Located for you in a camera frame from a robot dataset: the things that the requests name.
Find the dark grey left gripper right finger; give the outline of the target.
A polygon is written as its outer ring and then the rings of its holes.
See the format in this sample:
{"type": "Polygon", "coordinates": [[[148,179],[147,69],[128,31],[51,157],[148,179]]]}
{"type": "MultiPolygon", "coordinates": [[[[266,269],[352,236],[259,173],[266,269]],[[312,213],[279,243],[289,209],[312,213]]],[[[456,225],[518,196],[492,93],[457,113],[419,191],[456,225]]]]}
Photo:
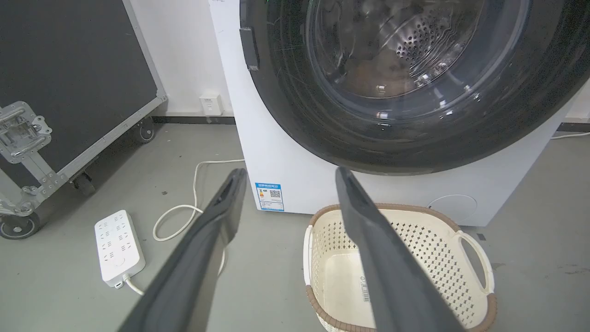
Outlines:
{"type": "Polygon", "coordinates": [[[451,308],[352,172],[338,167],[345,231],[360,251],[378,332],[463,332],[451,308]]]}

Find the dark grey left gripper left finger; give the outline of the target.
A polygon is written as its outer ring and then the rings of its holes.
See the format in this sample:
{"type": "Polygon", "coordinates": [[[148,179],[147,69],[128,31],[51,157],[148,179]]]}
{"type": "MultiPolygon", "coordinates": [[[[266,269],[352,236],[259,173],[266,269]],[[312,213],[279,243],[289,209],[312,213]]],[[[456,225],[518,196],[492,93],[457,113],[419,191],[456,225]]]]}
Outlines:
{"type": "Polygon", "coordinates": [[[247,178],[244,168],[229,173],[124,320],[121,332],[207,330],[223,252],[239,229],[247,178]]]}

